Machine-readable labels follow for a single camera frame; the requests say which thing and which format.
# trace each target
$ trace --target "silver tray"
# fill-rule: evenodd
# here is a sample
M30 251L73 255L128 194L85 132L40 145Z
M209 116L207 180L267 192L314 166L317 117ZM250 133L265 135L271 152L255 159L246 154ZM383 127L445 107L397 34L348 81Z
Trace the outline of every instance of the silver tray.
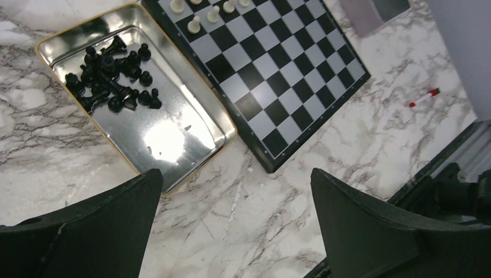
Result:
M94 46L99 51L115 35L123 39L128 52L138 50L142 43L149 45L152 58L142 62L141 68L153 76L153 84L146 89L159 90L162 108L139 105L135 111L123 109L115 114L102 104L91 115L84 112L136 172L160 169L162 192L170 193L229 145L237 129L205 80L139 4L121 6L45 38L37 44L36 53L68 92L65 75L80 76L85 48ZM118 83L144 89L123 75ZM90 96L90 89L84 96Z

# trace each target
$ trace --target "marble surface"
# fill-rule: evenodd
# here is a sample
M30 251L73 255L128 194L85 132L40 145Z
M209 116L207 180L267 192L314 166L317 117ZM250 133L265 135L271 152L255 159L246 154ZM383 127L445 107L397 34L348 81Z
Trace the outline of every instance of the marble surface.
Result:
M43 36L124 2L0 0L0 224L135 176L34 54ZM424 1L364 39L327 5L372 79L275 174L238 139L162 199L141 277L303 277L325 257L312 168L386 200L475 119ZM442 93L408 108L432 87Z

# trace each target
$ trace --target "marble table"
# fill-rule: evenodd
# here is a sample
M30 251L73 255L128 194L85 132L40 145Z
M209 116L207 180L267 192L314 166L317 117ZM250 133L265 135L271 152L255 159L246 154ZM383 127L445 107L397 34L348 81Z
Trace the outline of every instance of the marble table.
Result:
M0 224L135 176L34 54L43 36L124 2L0 0ZM364 39L327 5L372 79L275 174L238 139L161 200L141 277L303 277L325 257L312 168L386 200L475 119L424 1ZM408 107L432 87L442 93Z

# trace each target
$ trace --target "white chess piece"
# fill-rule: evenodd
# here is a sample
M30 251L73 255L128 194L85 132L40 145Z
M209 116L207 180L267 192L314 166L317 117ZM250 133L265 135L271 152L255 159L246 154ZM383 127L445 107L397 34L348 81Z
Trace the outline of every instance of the white chess piece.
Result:
M223 11L226 13L233 13L236 2L237 0L228 0L227 2L223 3Z
M184 11L184 5L182 4L184 0L172 0L170 1L170 9L174 13L182 13Z
M208 15L206 16L208 18L208 21L211 23L217 23L218 21L218 12L220 12L220 7L219 6L214 6L213 10L208 12Z
M199 30L201 29L200 22L201 22L201 19L199 18L199 16L193 17L193 20L191 20L188 23L188 31L191 34L197 34L199 32Z
M251 3L251 0L239 0L239 4L244 8L249 6L250 3Z

